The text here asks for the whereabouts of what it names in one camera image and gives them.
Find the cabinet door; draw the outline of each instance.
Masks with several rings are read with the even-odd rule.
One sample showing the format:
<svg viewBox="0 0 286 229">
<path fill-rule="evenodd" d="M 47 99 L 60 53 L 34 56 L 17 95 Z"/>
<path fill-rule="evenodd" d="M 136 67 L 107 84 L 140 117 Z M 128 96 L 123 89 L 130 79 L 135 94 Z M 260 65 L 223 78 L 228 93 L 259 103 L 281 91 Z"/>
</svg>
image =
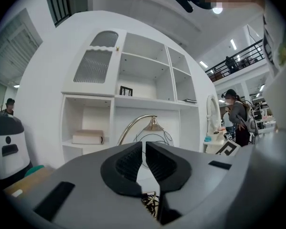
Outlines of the cabinet door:
<svg viewBox="0 0 286 229">
<path fill-rule="evenodd" d="M 69 67 L 62 92 L 114 96 L 126 31 L 95 29 Z"/>
</svg>

